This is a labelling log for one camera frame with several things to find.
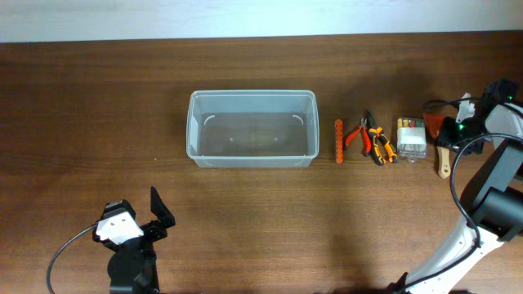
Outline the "orange scraper wooden handle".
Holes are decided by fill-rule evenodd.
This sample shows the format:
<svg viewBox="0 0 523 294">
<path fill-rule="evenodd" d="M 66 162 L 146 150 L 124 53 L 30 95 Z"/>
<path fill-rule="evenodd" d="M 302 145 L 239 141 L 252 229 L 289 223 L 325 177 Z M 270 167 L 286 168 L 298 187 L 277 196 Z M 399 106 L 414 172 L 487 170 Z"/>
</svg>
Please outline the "orange scraper wooden handle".
<svg viewBox="0 0 523 294">
<path fill-rule="evenodd" d="M 425 128 L 430 137 L 434 140 L 434 145 L 436 147 L 438 155 L 437 173 L 440 178 L 445 179 L 450 176 L 449 149 L 440 138 L 443 131 L 445 117 L 439 114 L 424 113 L 423 119 L 425 122 Z"/>
</svg>

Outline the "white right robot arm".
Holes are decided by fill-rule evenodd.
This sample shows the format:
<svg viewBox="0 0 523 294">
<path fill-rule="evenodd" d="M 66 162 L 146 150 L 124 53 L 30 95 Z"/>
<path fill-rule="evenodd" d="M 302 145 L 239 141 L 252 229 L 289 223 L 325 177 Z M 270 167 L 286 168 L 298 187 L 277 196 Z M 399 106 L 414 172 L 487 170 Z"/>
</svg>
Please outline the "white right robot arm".
<svg viewBox="0 0 523 294">
<path fill-rule="evenodd" d="M 522 234 L 522 192 L 511 186 L 522 180 L 522 104 L 519 86 L 502 78 L 482 95 L 465 94 L 451 101 L 456 118 L 434 114 L 447 105 L 430 100 L 419 123 L 398 121 L 398 142 L 423 127 L 438 148 L 440 176 L 449 179 L 450 193 L 461 216 L 452 232 L 416 270 L 387 287 L 389 293 L 454 293 L 455 285 L 483 257 Z M 455 176 L 465 154 L 481 153 L 490 140 L 495 150 L 457 193 Z"/>
</svg>

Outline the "orange black long-nose pliers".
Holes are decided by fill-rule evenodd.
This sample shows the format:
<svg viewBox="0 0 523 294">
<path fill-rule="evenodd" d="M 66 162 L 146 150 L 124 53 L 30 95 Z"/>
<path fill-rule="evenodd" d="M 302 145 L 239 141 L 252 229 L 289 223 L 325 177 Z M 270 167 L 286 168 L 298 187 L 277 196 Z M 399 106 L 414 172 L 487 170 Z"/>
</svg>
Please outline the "orange black long-nose pliers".
<svg viewBox="0 0 523 294">
<path fill-rule="evenodd" d="M 377 124 L 373 113 L 366 110 L 368 134 L 371 143 L 370 154 L 378 166 L 384 166 L 386 162 L 397 163 L 398 156 L 391 141 L 385 135 L 384 130 Z M 381 144 L 386 151 L 387 157 L 384 158 L 378 144 Z"/>
</svg>

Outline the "clear screwdriver bit case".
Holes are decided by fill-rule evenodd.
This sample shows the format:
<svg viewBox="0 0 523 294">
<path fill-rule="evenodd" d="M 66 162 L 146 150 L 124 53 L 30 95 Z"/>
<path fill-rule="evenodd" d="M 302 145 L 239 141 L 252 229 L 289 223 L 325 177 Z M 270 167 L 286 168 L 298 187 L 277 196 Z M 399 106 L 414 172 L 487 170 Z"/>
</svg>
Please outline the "clear screwdriver bit case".
<svg viewBox="0 0 523 294">
<path fill-rule="evenodd" d="M 415 163 L 427 156 L 426 130 L 423 119 L 397 119 L 397 153 L 410 163 Z"/>
</svg>

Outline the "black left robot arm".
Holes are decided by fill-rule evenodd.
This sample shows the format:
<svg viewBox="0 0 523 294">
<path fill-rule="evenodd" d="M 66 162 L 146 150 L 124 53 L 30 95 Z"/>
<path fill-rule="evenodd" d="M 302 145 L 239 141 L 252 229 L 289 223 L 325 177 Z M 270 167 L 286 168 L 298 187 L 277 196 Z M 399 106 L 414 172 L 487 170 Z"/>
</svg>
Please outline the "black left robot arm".
<svg viewBox="0 0 523 294">
<path fill-rule="evenodd" d="M 154 243 L 166 238 L 167 229 L 176 221 L 154 186 L 150 188 L 150 210 L 156 218 L 138 225 L 132 205 L 122 199 L 107 204 L 95 224 L 93 241 L 114 252 L 107 265 L 111 293 L 160 292 Z"/>
</svg>

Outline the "clear plastic container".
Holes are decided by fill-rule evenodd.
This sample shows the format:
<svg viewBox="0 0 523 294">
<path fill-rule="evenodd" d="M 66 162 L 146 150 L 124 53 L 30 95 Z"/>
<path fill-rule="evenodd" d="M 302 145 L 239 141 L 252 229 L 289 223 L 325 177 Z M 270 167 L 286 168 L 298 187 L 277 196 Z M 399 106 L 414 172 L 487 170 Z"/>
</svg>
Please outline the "clear plastic container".
<svg viewBox="0 0 523 294">
<path fill-rule="evenodd" d="M 200 90 L 191 94 L 186 153 L 201 168 L 309 167 L 320 118 L 309 90 Z"/>
</svg>

